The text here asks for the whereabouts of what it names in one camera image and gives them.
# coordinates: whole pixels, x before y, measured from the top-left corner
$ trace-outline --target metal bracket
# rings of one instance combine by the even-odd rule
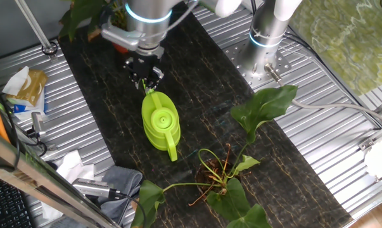
[[[366,140],[362,141],[358,147],[362,151],[369,150],[372,146],[374,146],[376,143],[382,141],[382,129],[377,131],[375,134],[368,137]]]
[[[238,53],[241,51],[242,48],[246,45],[248,41],[244,40],[237,44],[234,44],[232,46],[229,46],[225,49],[224,53],[226,56],[232,61],[234,66],[239,70],[241,73],[241,76],[245,78],[247,83],[250,85],[252,89],[256,89],[260,87],[262,84],[268,82],[269,80],[273,80],[270,73],[260,75],[258,73],[251,73],[251,71],[247,72],[244,71],[243,68],[241,68],[239,65],[237,65],[237,57]],[[281,52],[277,51],[276,53],[276,64],[274,64],[274,69],[278,74],[283,74],[291,70],[292,66],[286,58],[281,54]]]

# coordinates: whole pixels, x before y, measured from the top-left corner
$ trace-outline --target white cable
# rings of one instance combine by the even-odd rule
[[[146,36],[146,37],[140,37],[140,39],[145,40],[145,39],[149,39],[149,38],[153,38],[153,37],[165,34],[169,30],[177,26],[179,23],[181,23],[185,19],[185,17],[187,17],[191,13],[191,11],[198,5],[198,3],[199,3],[199,0],[195,0],[195,2],[188,8],[188,10],[185,11],[185,13],[182,16],[180,16],[178,20],[176,20],[172,25],[170,25],[166,30],[153,34],[153,35]]]
[[[314,60],[312,60],[310,57],[302,54],[302,53],[298,53],[296,51],[291,51],[291,50],[288,50],[284,47],[281,47],[280,48],[286,50],[286,51],[290,51],[292,53],[295,53],[295,54],[300,54],[304,57],[306,57],[308,60],[311,60],[312,62],[314,62],[320,69],[322,69],[318,63],[316,63]],[[278,81],[278,84],[280,86],[284,86],[284,84],[282,83],[282,81]],[[305,104],[302,104],[302,103],[299,103],[297,100],[293,99],[292,100],[292,103],[296,106],[299,106],[301,108],[308,108],[308,109],[324,109],[324,108],[337,108],[337,107],[344,107],[344,108],[353,108],[353,109],[356,109],[356,110],[360,110],[360,111],[364,111],[370,115],[373,115],[374,117],[380,119],[382,121],[382,116],[378,113],[376,113],[375,111],[372,111],[372,110],[369,110],[367,108],[364,108],[362,106],[358,106],[358,105],[354,105],[354,104],[325,104],[325,105],[305,105]]]

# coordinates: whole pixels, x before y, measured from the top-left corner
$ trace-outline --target black keyboard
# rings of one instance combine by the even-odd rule
[[[0,228],[31,228],[32,221],[24,194],[0,179]]]

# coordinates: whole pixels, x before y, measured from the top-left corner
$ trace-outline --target metal tool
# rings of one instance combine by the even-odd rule
[[[126,196],[119,190],[110,188],[106,182],[78,178],[72,182],[72,186],[85,195],[102,196],[115,200],[126,198]]]

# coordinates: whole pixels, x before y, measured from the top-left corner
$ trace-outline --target black marble surface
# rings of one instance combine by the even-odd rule
[[[73,43],[65,38],[60,44],[116,165],[140,170],[148,180],[167,187],[194,182],[199,149],[225,158],[229,143],[234,159],[244,145],[246,134],[230,109],[253,92],[193,15],[162,42],[160,69],[165,76],[157,91],[168,95],[179,113],[175,162],[148,141],[141,118],[144,92],[117,66],[112,44],[103,39],[88,44],[85,28],[77,31]],[[275,122],[257,130],[256,143],[246,154],[264,158],[242,184],[251,205],[262,205],[274,228],[342,227],[351,220]],[[228,221],[206,203],[188,206],[199,195],[193,186],[167,191],[152,227],[225,227]]]

